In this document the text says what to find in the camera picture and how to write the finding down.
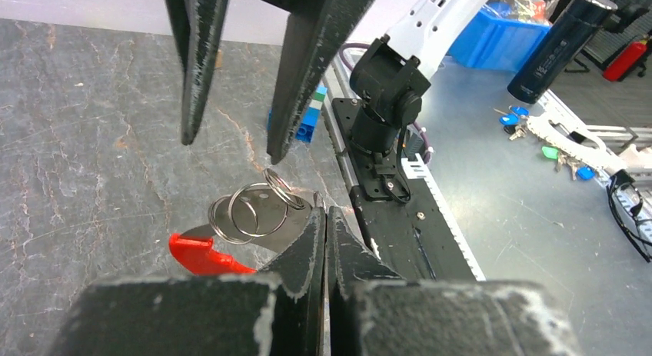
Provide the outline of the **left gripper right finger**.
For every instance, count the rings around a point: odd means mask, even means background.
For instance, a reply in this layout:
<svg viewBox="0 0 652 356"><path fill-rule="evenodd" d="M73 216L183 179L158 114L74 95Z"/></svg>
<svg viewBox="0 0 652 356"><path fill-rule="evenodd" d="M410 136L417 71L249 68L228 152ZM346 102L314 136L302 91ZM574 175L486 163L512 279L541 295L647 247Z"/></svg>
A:
<svg viewBox="0 0 652 356"><path fill-rule="evenodd" d="M328 209L334 355L580 355L557 301L529 281L409 281Z"/></svg>

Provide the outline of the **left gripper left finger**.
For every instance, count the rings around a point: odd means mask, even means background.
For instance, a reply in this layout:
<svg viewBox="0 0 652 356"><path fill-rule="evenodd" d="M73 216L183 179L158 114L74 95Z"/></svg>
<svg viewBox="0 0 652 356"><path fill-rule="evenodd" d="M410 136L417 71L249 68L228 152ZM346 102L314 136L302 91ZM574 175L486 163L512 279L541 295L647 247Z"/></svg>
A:
<svg viewBox="0 0 652 356"><path fill-rule="evenodd" d="M50 355L320 355L326 213L254 274L109 278L72 305Z"/></svg>

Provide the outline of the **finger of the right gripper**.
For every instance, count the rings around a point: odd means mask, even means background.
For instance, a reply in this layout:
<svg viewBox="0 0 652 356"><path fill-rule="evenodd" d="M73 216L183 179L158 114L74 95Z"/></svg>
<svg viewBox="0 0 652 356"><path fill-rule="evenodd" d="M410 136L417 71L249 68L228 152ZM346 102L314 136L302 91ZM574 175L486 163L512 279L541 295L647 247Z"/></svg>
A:
<svg viewBox="0 0 652 356"><path fill-rule="evenodd" d="M229 0L165 0L183 74L181 143L200 130Z"/></svg>
<svg viewBox="0 0 652 356"><path fill-rule="evenodd" d="M374 0L288 0L289 17L271 105L267 153L288 154L308 98Z"/></svg>

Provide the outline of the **red keyring carabiner with rings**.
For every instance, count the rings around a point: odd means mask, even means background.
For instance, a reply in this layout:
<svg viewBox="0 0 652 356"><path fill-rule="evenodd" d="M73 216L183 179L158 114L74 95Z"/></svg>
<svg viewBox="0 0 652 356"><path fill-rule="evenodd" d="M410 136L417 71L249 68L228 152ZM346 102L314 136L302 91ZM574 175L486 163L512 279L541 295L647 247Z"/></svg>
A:
<svg viewBox="0 0 652 356"><path fill-rule="evenodd" d="M213 201L206 225L170 236L168 250L183 268L198 275L254 273L254 268L232 255L216 251L215 242L257 245L281 253L300 236L311 210L324 205L318 191L308 200L271 168L261 174L263 181Z"/></svg>

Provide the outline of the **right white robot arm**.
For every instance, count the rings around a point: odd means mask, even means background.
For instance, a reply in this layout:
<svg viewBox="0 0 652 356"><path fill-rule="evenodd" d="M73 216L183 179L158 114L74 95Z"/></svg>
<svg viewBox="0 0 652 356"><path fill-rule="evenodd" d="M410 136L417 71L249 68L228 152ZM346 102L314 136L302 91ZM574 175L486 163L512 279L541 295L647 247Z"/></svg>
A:
<svg viewBox="0 0 652 356"><path fill-rule="evenodd" d="M267 152L288 153L311 94L374 0L260 0L288 13L271 106ZM388 153L421 110L421 99L454 40L487 0L417 0L354 66L362 106L354 146ZM229 0L165 0L183 72L181 143L194 142L208 101Z"/></svg>

